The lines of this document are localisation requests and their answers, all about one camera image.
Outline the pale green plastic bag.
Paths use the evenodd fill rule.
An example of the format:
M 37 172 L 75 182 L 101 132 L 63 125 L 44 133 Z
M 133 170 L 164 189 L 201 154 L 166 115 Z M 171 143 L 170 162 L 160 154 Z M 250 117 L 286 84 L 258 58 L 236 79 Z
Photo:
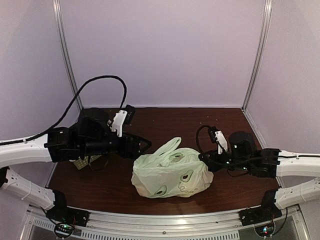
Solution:
M 189 198 L 210 187 L 214 174 L 199 160 L 198 151 L 179 147 L 181 141 L 174 137 L 134 161 L 131 183 L 141 197 Z

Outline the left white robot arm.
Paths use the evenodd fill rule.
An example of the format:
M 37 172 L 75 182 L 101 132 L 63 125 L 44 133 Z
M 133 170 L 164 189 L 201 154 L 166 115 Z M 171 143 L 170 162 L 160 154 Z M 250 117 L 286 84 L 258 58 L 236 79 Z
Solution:
M 151 141 L 124 132 L 135 108 L 127 105 L 113 119 L 102 108 L 85 108 L 70 127 L 54 127 L 42 136 L 15 139 L 0 144 L 0 188 L 10 191 L 44 210 L 52 211 L 61 222 L 72 218 L 65 195 L 40 187 L 19 176 L 13 165 L 89 160 L 93 156 L 115 153 L 124 159 L 137 159 L 148 150 Z

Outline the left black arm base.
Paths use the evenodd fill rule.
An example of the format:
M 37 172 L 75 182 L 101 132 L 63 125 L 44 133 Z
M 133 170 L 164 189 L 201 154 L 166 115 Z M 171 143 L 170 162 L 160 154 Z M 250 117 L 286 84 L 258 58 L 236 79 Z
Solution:
M 58 190 L 53 190 L 53 193 L 53 207 L 46 211 L 46 216 L 51 220 L 86 227 L 90 213 L 87 210 L 67 206 L 67 200 L 64 193 Z

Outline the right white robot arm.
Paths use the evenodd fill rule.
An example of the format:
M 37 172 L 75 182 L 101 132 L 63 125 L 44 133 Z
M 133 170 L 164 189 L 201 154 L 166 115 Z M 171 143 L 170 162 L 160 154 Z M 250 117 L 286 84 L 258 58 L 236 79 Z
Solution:
M 311 177 L 312 180 L 287 188 L 266 191 L 256 210 L 259 220 L 268 220 L 276 209 L 312 201 L 320 197 L 320 155 L 297 153 L 278 148 L 259 150 L 252 134 L 244 131 L 225 138 L 221 131 L 208 130 L 215 150 L 200 151 L 198 158 L 208 170 L 243 171 L 258 178 L 276 179 L 288 176 Z

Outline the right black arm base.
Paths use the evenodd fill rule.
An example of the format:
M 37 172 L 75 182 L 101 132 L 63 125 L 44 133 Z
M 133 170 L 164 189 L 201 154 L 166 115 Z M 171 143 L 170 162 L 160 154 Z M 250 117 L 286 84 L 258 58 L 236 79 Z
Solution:
M 260 206 L 246 208 L 239 212 L 239 218 L 243 227 L 271 221 L 282 216 L 282 211 L 275 205 L 277 191 L 278 189 L 266 191 Z

